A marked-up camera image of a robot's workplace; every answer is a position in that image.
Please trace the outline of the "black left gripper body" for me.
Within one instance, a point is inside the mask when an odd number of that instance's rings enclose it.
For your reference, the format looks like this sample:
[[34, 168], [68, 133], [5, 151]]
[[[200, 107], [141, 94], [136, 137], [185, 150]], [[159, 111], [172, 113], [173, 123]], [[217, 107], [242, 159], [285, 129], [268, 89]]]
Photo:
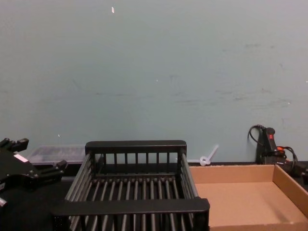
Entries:
[[38, 187], [39, 175], [28, 159], [18, 153], [0, 149], [0, 192], [12, 188]]

